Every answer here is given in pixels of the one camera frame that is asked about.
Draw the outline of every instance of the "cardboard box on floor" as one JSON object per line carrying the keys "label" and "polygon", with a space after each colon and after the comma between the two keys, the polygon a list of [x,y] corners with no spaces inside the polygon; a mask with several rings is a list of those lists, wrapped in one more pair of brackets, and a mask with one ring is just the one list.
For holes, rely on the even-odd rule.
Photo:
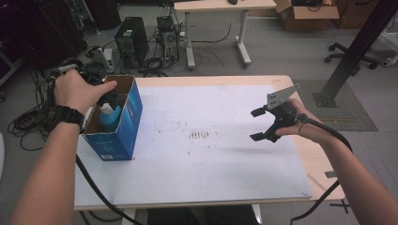
{"label": "cardboard box on floor", "polygon": [[278,21],[287,31],[324,30],[329,19],[339,19],[337,7],[325,0],[319,7],[293,7],[289,0],[274,0]]}
{"label": "cardboard box on floor", "polygon": [[361,29],[379,0],[335,0],[340,19],[331,20],[337,28]]}

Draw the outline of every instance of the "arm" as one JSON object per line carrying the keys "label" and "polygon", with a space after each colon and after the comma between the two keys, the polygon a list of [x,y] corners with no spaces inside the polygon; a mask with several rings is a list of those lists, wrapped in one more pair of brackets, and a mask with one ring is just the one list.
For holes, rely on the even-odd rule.
{"label": "arm", "polygon": [[[306,113],[318,122],[296,99],[288,102],[298,114]],[[280,128],[277,135],[300,135],[319,143],[325,151],[331,166],[336,172],[355,217],[360,224],[396,224],[398,221],[398,202],[396,199],[360,164],[349,149],[321,128],[306,124],[299,132],[301,123],[292,127]]]}
{"label": "arm", "polygon": [[[85,114],[115,86],[116,82],[92,86],[71,70],[55,81],[55,101]],[[72,223],[79,131],[78,125],[61,122],[51,132],[17,202],[11,225]]]}

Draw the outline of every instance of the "blue box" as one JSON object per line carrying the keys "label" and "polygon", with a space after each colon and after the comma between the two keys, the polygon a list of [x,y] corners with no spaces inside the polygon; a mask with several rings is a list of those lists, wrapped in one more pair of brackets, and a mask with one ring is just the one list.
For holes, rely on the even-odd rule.
{"label": "blue box", "polygon": [[117,81],[118,103],[123,106],[120,121],[113,133],[100,123],[100,106],[88,117],[83,137],[104,161],[131,160],[140,125],[143,103],[134,76],[107,76],[105,81]]}

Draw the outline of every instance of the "cardboard box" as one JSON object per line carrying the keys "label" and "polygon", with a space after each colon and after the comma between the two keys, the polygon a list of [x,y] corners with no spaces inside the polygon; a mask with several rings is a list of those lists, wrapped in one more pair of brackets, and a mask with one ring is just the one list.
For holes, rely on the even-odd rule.
{"label": "cardboard box", "polygon": [[329,19],[339,19],[337,7],[331,0],[325,0],[320,7],[293,7],[289,0],[274,0],[278,21],[284,30],[324,30]]}
{"label": "cardboard box", "polygon": [[340,19],[331,20],[337,28],[361,29],[379,0],[336,0]]}
{"label": "cardboard box", "polygon": [[105,132],[100,123],[100,107],[93,107],[83,137],[104,161],[131,160],[143,103],[134,76],[107,76],[105,81],[117,81],[118,103],[123,106],[119,125],[113,133]]}

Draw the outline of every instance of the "table leg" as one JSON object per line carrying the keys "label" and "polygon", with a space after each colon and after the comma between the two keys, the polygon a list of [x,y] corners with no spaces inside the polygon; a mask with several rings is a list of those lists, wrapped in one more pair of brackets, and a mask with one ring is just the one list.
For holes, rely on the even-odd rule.
{"label": "table leg", "polygon": [[193,49],[192,49],[192,43],[191,43],[191,32],[190,32],[190,27],[188,24],[188,17],[189,17],[189,12],[185,13],[185,35],[186,35],[186,41],[187,41],[187,62],[188,62],[188,68],[193,69],[195,68],[195,59],[193,58]]}
{"label": "table leg", "polygon": [[[137,210],[136,209],[126,209],[124,213],[129,216],[132,219],[135,219],[135,216],[137,215]],[[133,225],[130,221],[126,220],[125,218],[122,219],[122,224],[121,225]]]}
{"label": "table leg", "polygon": [[242,11],[242,22],[240,25],[239,37],[237,37],[237,46],[239,47],[240,54],[243,58],[243,66],[246,67],[252,63],[252,60],[249,57],[249,54],[246,50],[245,44],[243,43],[243,39],[245,38],[245,30],[246,30],[246,22],[248,20],[249,10]]}

